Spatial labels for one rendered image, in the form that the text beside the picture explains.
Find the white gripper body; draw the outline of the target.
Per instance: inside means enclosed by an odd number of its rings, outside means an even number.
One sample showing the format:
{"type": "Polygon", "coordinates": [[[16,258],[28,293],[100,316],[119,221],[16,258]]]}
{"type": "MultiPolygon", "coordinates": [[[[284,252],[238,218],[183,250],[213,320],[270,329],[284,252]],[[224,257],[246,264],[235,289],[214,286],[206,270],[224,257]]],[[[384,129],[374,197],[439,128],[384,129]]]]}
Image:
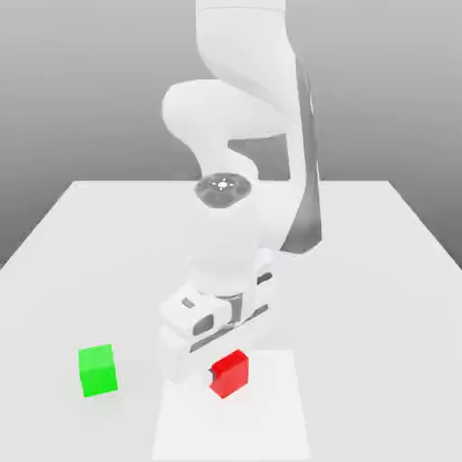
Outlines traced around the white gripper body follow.
{"type": "Polygon", "coordinates": [[[278,318],[272,271],[194,274],[160,305],[160,369],[174,383],[248,347],[278,318]]]}

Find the small red cube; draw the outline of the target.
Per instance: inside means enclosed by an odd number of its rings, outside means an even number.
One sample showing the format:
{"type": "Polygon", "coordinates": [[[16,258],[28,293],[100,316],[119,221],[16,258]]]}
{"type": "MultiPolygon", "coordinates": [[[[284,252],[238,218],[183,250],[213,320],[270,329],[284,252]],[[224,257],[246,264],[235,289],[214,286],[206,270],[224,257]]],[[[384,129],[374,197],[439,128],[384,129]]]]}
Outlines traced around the small red cube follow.
{"type": "Polygon", "coordinates": [[[215,381],[209,388],[224,399],[248,383],[249,358],[237,349],[214,365],[215,381]]]}

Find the small green cube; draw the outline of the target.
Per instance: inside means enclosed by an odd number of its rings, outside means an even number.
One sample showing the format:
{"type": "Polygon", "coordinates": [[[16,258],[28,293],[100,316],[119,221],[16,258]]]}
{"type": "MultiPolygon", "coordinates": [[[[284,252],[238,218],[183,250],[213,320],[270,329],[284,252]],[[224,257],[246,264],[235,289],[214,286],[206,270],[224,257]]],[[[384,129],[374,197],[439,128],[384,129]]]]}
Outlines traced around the small green cube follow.
{"type": "Polygon", "coordinates": [[[111,393],[118,389],[111,344],[79,350],[79,379],[84,397],[111,393]]]}

